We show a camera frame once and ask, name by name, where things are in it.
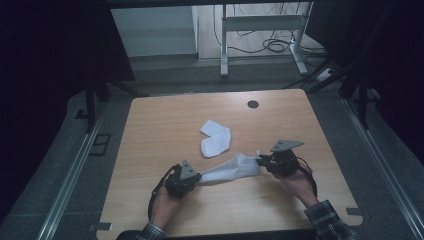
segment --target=person's hand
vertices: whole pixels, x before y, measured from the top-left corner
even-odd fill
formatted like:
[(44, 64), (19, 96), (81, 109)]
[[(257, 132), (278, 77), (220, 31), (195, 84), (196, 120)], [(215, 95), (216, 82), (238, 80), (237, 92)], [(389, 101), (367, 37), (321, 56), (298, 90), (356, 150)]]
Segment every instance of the person's hand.
[[(299, 164), (301, 167), (309, 171), (309, 168), (303, 162), (299, 162)], [(272, 175), (274, 175), (276, 179), (280, 180), (282, 187), (297, 197), (306, 208), (310, 208), (319, 203), (318, 199), (314, 195), (311, 184), (305, 174), (300, 170), (297, 170), (288, 177), (283, 177), (274, 173)]]
[(162, 186), (157, 192), (156, 199), (153, 203), (150, 222), (164, 230), (169, 220), (180, 209), (183, 200), (184, 198), (179, 199), (169, 195), (166, 188)]

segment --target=table surface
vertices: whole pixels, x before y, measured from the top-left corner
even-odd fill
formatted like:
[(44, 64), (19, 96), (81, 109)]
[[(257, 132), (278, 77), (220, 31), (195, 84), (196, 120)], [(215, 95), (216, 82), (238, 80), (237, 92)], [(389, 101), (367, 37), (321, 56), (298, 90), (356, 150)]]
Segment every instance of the table surface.
[[(249, 108), (251, 100), (259, 107)], [(207, 136), (199, 130), (207, 120), (232, 133), (230, 149), (213, 158), (200, 152)], [(277, 139), (305, 142), (293, 151), (314, 170), (319, 200), (330, 200), (347, 224), (361, 224), (361, 216), (347, 214), (346, 208), (357, 205), (302, 90), (207, 93), (132, 102), (100, 220), (113, 229), (98, 231), (97, 237), (115, 239), (124, 230), (143, 228), (151, 191), (172, 165), (187, 159), (204, 172), (237, 153), (269, 154)], [(304, 210), (261, 168), (258, 176), (198, 185), (169, 224), (167, 236), (310, 229)]]

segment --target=plaid sleeve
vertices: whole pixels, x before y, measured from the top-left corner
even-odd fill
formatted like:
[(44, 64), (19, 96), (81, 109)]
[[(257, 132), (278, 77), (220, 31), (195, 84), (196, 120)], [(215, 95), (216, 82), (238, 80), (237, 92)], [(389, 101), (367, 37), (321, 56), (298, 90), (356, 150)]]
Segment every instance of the plaid sleeve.
[(165, 232), (151, 223), (148, 223), (143, 231), (135, 236), (136, 240), (162, 240), (164, 238)]
[(317, 234), (323, 239), (361, 239), (357, 232), (339, 218), (328, 200), (306, 209), (305, 214), (314, 225)]

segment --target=wall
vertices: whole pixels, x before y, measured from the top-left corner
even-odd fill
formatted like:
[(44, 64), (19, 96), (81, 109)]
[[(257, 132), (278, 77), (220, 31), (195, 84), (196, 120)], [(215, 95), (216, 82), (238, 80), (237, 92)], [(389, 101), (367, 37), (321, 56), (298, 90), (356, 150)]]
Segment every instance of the wall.
[(128, 57), (197, 53), (196, 7), (113, 9)]

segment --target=metal bracket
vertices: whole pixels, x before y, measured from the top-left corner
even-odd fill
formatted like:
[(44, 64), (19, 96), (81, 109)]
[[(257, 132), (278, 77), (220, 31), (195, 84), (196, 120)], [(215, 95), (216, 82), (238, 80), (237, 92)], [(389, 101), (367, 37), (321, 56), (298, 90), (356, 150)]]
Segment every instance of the metal bracket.
[(278, 140), (271, 148), (271, 152), (284, 152), (289, 149), (302, 146), (303, 144), (305, 143), (300, 141)]
[(190, 177), (194, 177), (197, 175), (197, 172), (194, 171), (193, 167), (188, 163), (187, 160), (183, 161), (180, 179), (184, 180)]
[(77, 115), (75, 115), (75, 119), (87, 119), (88, 118), (88, 114), (84, 113), (84, 109), (80, 109), (77, 112)]
[(369, 212), (360, 208), (346, 208), (346, 212), (350, 216), (362, 216), (363, 218), (370, 218)]
[(89, 232), (95, 232), (95, 231), (112, 231), (113, 224), (112, 223), (92, 223), (90, 227), (88, 228)]
[(104, 156), (109, 146), (110, 138), (110, 133), (97, 134), (91, 147), (91, 151), (88, 155), (98, 157)]

